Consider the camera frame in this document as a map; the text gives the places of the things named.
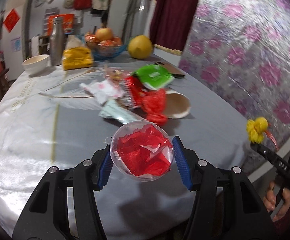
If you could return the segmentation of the dark red curtain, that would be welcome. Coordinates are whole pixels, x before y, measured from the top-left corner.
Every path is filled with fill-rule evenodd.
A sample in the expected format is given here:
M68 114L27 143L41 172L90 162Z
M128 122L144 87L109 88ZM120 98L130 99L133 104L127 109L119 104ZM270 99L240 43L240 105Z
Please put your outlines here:
M152 44L183 51L199 0L156 0L149 29Z

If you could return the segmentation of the red handbag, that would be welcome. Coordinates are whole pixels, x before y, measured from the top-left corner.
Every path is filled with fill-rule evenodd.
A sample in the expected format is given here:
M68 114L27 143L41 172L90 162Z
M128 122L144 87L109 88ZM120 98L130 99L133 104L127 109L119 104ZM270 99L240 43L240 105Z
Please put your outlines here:
M92 0L74 0L74 10L87 10L92 7Z

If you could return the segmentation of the steel water bottle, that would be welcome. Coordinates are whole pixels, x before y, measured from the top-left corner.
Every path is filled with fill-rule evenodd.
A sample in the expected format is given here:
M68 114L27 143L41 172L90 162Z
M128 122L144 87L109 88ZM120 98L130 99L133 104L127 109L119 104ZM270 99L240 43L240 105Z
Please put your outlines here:
M55 17L52 21L50 35L50 58L52 66L61 64L64 46L63 17Z

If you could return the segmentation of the yellow tissue pack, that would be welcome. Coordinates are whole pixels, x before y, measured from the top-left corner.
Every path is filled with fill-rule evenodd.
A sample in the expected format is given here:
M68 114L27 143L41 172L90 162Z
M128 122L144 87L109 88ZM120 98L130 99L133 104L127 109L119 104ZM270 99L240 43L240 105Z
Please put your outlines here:
M85 42L74 35L69 35L63 51L63 70L89 68L93 66L93 62L92 52Z

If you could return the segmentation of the white pink printed wrapper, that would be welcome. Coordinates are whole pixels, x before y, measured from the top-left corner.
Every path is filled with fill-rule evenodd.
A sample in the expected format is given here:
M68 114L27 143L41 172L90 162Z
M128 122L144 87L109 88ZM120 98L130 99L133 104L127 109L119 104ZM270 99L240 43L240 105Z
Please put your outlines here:
M94 80L89 84L81 83L79 86L84 91L91 94L100 105L103 105L109 99L122 98L125 95L125 91L109 79L105 79L101 82Z

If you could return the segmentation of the yellow foam fruit net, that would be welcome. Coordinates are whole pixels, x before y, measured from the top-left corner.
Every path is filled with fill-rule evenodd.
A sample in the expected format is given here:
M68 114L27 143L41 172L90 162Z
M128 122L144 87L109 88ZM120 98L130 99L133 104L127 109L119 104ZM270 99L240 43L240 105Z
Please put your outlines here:
M254 144L261 144L265 137L270 139L274 144L276 150L279 150L277 141L272 133L268 130L269 123L263 116L257 117L252 120L249 119L246 123L246 132L248 134L248 140Z

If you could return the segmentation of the floral plastic sheet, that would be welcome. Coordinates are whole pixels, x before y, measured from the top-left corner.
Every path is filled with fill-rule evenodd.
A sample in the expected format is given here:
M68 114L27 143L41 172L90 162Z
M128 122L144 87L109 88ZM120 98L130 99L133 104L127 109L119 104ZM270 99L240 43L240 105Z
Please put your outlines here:
M199 0L179 67L290 137L290 0Z

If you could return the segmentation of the clear cup with red wrapper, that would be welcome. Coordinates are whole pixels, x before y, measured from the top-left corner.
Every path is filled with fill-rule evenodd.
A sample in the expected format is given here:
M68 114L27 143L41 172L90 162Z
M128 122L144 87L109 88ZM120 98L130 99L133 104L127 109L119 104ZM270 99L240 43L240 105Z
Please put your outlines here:
M148 121L125 124L105 142L117 169L135 180L157 180L170 171L174 161L169 135Z

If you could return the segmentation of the red foam fruit net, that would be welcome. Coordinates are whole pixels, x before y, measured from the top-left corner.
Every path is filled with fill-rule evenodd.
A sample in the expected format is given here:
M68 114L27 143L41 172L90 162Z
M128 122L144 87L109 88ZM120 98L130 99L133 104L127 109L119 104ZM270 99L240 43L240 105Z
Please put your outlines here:
M145 117L149 122L163 126L168 118L164 115L166 107L166 91L151 90L144 94L141 100L141 109L146 114Z

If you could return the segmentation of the blue glass fruit bowl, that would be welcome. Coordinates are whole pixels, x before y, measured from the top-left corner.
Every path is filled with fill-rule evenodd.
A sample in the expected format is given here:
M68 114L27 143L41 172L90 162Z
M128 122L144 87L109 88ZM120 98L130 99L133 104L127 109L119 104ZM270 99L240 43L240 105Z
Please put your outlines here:
M95 34L86 33L84 39L85 45L91 50L95 60L113 59L127 48L118 36L114 36L111 40L99 41Z

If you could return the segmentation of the pale green long wrapper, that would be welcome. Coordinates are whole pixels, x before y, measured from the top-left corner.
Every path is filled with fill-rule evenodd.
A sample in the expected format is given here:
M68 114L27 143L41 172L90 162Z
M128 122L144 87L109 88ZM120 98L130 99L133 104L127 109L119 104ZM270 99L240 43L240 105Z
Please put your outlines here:
M104 119L113 119L121 124L128 124L135 121L145 121L144 118L134 112L122 107L115 99L108 100L99 112Z

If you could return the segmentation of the green tea packet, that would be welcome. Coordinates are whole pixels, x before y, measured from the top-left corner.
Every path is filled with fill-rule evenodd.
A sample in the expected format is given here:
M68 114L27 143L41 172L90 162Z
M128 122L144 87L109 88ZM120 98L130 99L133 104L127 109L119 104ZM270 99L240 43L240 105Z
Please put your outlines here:
M163 66L157 64L145 65L132 73L149 90L165 88L174 81L174 76Z

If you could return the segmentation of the red snack bag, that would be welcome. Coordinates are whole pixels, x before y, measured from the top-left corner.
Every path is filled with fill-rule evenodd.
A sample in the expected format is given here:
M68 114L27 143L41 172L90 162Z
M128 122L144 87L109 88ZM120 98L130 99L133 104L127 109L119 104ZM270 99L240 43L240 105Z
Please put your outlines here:
M142 98L148 90L142 85L138 77L132 75L123 81L125 91L123 102L127 107L138 108L142 105Z

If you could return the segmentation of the pink clear candy wrapper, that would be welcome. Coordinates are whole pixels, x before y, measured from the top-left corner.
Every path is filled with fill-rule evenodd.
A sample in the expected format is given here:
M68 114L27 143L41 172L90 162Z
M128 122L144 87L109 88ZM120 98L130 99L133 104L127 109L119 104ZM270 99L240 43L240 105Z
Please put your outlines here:
M105 66L105 78L111 80L112 82L119 83L130 76L131 72L123 69L112 68Z

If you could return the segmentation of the white paper cup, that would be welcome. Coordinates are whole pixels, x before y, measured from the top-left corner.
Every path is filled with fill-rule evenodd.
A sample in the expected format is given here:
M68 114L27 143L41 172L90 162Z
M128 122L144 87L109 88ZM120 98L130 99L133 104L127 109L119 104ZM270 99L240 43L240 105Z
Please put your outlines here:
M169 119L181 119L189 115L191 103L189 98L174 90L166 91L166 106L163 114Z

